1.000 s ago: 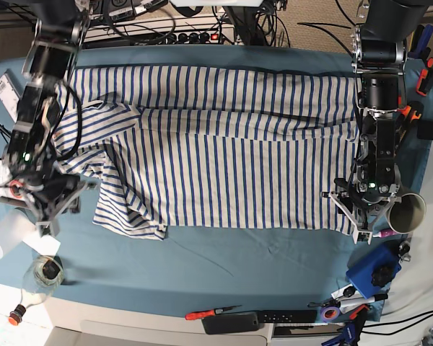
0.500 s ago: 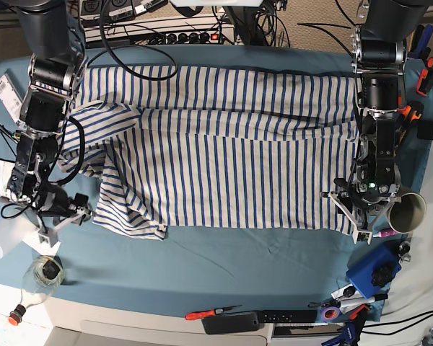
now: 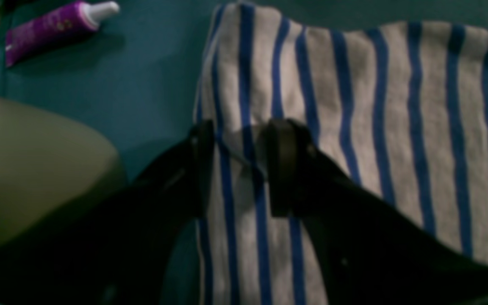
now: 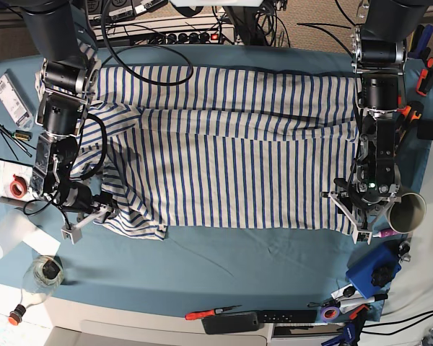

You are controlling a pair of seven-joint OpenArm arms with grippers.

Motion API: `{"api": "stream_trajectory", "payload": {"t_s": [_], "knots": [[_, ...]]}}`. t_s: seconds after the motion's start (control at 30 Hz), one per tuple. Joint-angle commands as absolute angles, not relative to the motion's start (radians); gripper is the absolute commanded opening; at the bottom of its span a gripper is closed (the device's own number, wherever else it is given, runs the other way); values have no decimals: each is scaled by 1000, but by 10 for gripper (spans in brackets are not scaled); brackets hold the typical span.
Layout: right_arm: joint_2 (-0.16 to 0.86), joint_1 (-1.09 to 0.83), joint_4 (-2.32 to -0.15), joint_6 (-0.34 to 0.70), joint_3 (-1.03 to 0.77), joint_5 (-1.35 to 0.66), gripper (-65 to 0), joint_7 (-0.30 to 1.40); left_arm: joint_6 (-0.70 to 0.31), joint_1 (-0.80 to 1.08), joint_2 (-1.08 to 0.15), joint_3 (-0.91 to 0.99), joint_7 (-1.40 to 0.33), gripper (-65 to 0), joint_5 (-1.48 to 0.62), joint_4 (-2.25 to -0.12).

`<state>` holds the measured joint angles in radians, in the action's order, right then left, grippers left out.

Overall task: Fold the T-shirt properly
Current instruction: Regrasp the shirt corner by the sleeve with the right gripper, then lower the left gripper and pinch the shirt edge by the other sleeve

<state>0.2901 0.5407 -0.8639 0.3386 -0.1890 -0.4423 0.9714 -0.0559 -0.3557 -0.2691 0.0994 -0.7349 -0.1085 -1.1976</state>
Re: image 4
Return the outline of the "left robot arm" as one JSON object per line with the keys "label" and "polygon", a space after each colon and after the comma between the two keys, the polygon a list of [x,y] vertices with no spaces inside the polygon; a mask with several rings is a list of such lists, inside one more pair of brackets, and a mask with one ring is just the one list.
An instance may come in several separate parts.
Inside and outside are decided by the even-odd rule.
{"label": "left robot arm", "polygon": [[406,202],[395,114],[407,106],[406,38],[428,8],[428,1],[361,1],[350,20],[358,144],[349,176],[322,196],[346,216],[354,243],[369,243],[377,221],[390,220]]}

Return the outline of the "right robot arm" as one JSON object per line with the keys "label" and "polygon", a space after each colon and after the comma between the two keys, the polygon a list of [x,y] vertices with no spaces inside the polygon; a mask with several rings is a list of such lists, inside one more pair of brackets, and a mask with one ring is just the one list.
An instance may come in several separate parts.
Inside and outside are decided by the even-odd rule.
{"label": "right robot arm", "polygon": [[[106,127],[89,113],[101,69],[97,41],[85,1],[16,1],[35,47],[44,58],[39,74],[40,104],[36,123],[39,135],[30,189],[61,212],[63,238],[77,243],[82,228],[104,222],[117,212],[111,194],[93,195],[89,180],[101,169],[108,152]],[[87,120],[101,132],[100,158],[88,172],[72,177],[82,147]]]}

